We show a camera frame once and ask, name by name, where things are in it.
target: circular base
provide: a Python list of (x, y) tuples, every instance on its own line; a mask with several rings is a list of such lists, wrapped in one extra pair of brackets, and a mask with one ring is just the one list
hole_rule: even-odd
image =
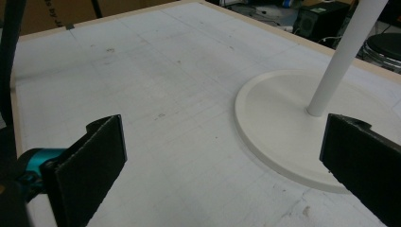
[(249, 149), (278, 173), (323, 191), (349, 193), (319, 160), (327, 115), (365, 121), (395, 143), (401, 121), (390, 107), (345, 81), (323, 116), (311, 116), (306, 107), (321, 78), (305, 70), (284, 70), (251, 79), (236, 97), (236, 126)]

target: white table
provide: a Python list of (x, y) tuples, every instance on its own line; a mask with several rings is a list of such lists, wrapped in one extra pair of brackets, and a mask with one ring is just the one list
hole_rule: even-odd
[[(197, 1), (26, 36), (14, 63), (20, 150), (67, 148), (86, 124), (122, 114), (129, 160), (89, 226), (380, 226), (356, 197), (261, 164), (235, 129), (246, 81), (323, 71), (330, 54)], [(401, 115), (395, 74), (356, 61), (346, 79)], [(55, 226), (46, 196), (29, 210), (36, 226)]]

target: cardboard box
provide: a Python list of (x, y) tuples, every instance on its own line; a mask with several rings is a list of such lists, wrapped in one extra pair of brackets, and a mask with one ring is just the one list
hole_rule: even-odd
[[(352, 6), (356, 0), (337, 0), (337, 1), (349, 4)], [(322, 2), (322, 0), (303, 0), (302, 5), (308, 7), (308, 6), (316, 5), (321, 2)]]
[[(0, 0), (2, 21), (5, 7), (6, 0)], [(21, 35), (94, 19), (96, 14), (91, 0), (27, 0)]]
[(97, 0), (100, 13), (103, 17), (115, 14), (154, 7), (176, 0)]

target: black stool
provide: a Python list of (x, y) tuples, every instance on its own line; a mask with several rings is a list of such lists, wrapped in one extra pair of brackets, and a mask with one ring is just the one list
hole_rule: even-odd
[(365, 61), (401, 74), (401, 33), (371, 36), (362, 50)]

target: white pole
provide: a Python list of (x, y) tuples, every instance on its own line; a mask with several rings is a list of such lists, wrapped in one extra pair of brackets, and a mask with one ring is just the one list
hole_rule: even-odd
[(355, 55), (375, 25), (375, 21), (388, 0), (360, 0), (351, 22), (342, 36), (340, 44), (329, 63), (324, 76), (310, 101), (307, 111), (313, 116), (322, 116), (328, 102), (336, 92), (341, 79), (350, 67)]

